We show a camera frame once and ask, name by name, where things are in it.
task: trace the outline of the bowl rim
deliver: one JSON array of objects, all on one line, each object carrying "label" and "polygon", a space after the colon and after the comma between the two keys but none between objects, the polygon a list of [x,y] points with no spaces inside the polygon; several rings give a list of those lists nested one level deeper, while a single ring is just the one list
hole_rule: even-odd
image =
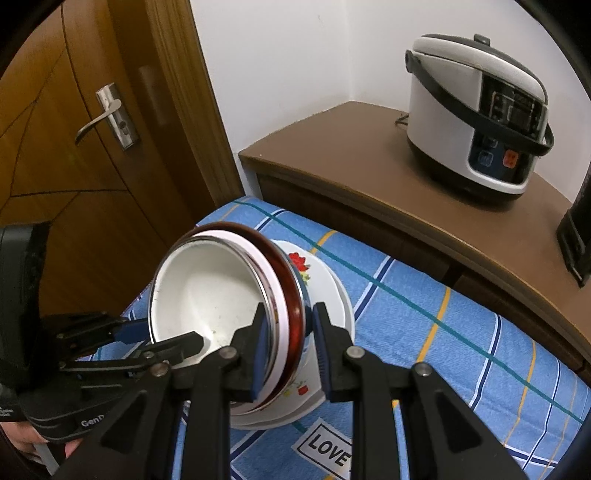
[{"label": "bowl rim", "polygon": [[[288,261],[288,257],[284,255],[278,245],[274,244],[272,240],[268,239],[254,228],[236,222],[212,222],[205,225],[195,226],[192,230],[183,235],[179,241],[182,241],[184,238],[190,238],[196,233],[212,229],[227,230],[242,236],[243,234],[246,234],[247,236],[245,238],[253,243],[273,266],[273,269],[279,278],[281,287],[283,288],[286,303],[288,304],[287,310],[290,323],[290,343],[285,368],[275,390],[258,407],[250,410],[254,411],[265,407],[272,398],[275,398],[283,391],[283,389],[290,383],[300,364],[306,335],[304,327],[306,324],[305,299],[301,295],[300,288],[294,276],[291,261]],[[277,272],[275,266],[282,268],[283,272]]]}]

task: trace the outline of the red flower pattern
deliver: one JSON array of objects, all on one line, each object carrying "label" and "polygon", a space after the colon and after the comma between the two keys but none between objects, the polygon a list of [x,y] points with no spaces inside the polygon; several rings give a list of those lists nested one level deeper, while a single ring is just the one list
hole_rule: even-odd
[{"label": "red flower pattern", "polygon": [[297,252],[291,253],[290,259],[300,272],[305,272],[310,268],[309,265],[306,265],[306,258],[301,257],[300,254],[298,254]]}]

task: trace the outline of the rice cooker lid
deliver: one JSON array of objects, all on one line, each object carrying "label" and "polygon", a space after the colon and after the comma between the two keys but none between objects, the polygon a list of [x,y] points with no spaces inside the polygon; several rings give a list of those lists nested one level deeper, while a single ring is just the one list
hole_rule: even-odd
[{"label": "rice cooker lid", "polygon": [[470,39],[431,33],[416,39],[413,50],[476,68],[548,104],[548,93],[540,79],[514,58],[491,47],[490,39],[483,35]]}]

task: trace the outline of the wooden door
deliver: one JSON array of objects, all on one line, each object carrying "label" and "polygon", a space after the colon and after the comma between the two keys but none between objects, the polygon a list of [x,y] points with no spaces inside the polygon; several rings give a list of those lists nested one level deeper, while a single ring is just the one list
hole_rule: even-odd
[{"label": "wooden door", "polygon": [[[152,83],[145,92],[154,92],[158,69],[147,64],[143,75]],[[124,151],[102,123],[75,145],[78,129],[103,112],[95,92],[112,82],[140,142]],[[0,79],[0,226],[52,221],[42,314],[119,313],[167,248],[215,207],[183,156],[191,151],[182,130],[174,145],[177,131],[162,139],[178,123],[171,102],[151,102],[151,113],[138,103],[107,0],[67,0]],[[181,156],[176,163],[167,141]]]}]

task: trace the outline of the white wall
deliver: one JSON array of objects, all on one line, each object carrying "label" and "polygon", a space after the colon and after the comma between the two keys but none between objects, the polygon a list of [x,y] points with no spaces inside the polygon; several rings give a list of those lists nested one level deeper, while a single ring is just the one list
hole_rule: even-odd
[{"label": "white wall", "polygon": [[350,99],[343,0],[191,0],[213,90],[236,154]]},{"label": "white wall", "polygon": [[404,51],[426,33],[485,35],[492,47],[532,70],[548,90],[556,138],[536,172],[574,200],[591,159],[591,101],[552,38],[514,0],[346,0],[346,5],[355,100],[407,111]]},{"label": "white wall", "polygon": [[536,171],[573,200],[591,159],[591,101],[551,37],[514,0],[191,0],[236,154],[347,100],[408,109],[404,51],[425,33],[491,39],[548,90],[553,150]]}]

